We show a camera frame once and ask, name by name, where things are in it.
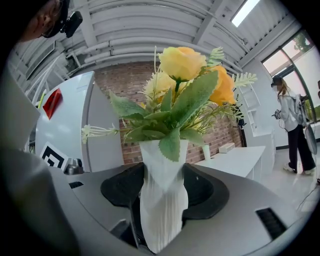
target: red object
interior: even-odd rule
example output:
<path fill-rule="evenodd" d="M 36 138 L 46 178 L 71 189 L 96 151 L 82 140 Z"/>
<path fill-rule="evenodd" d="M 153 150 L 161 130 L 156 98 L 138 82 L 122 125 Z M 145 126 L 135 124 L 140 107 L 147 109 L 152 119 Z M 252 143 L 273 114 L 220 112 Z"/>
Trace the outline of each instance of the red object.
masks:
<path fill-rule="evenodd" d="M 49 120 L 54 114 L 60 98 L 62 98 L 62 94 L 58 88 L 50 95 L 50 97 L 46 100 L 46 103 L 43 105 L 43 109 Z"/>

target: long hair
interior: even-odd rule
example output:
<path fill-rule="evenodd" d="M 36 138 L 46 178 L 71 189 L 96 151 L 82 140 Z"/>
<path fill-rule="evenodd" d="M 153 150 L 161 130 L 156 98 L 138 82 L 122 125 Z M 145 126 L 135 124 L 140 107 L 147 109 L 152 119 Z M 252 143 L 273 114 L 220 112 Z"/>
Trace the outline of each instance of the long hair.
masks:
<path fill-rule="evenodd" d="M 278 100 L 279 100 L 280 94 L 285 95 L 290 90 L 286 81 L 283 78 L 281 78 L 281 86 L 282 87 L 281 87 L 280 91 L 278 92 Z"/>

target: black pants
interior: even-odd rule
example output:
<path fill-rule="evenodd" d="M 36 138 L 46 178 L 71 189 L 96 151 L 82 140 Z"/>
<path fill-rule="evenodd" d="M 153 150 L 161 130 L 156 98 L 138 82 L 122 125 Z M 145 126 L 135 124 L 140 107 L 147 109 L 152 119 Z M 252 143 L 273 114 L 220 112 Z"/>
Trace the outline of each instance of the black pants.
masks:
<path fill-rule="evenodd" d="M 298 154 L 299 150 L 303 171 L 309 171 L 316 167 L 315 161 L 312 157 L 311 151 L 304 134 L 304 129 L 299 124 L 295 129 L 288 132 L 289 140 L 289 166 L 297 171 Z"/>

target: white box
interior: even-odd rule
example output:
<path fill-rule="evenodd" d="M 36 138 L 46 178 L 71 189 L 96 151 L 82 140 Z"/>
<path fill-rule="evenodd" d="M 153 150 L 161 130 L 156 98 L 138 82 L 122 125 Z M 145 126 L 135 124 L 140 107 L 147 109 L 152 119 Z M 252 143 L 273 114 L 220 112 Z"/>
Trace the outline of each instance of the white box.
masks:
<path fill-rule="evenodd" d="M 219 153 L 228 153 L 230 150 L 234 149 L 236 146 L 232 143 L 224 144 L 223 146 L 219 147 Z"/>

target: white ceiling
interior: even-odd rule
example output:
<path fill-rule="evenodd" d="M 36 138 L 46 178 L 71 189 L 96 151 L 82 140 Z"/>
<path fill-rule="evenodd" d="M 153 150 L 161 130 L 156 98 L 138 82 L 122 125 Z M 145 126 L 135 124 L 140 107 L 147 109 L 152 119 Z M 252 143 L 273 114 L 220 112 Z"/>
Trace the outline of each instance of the white ceiling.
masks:
<path fill-rule="evenodd" d="M 83 16 L 73 37 L 58 34 L 19 43 L 12 52 L 18 59 L 14 64 L 25 70 L 53 41 L 61 42 L 67 55 L 74 51 L 82 67 L 120 59 L 151 60 L 155 45 L 159 52 L 168 46 L 189 46 L 204 54 L 222 46 L 226 69 L 239 72 L 241 59 L 289 14 L 277 0 L 261 0 L 237 28 L 231 18 L 243 1 L 71 0 L 70 13 L 80 11 Z M 101 43 L 105 44 L 99 49 L 79 54 Z"/>

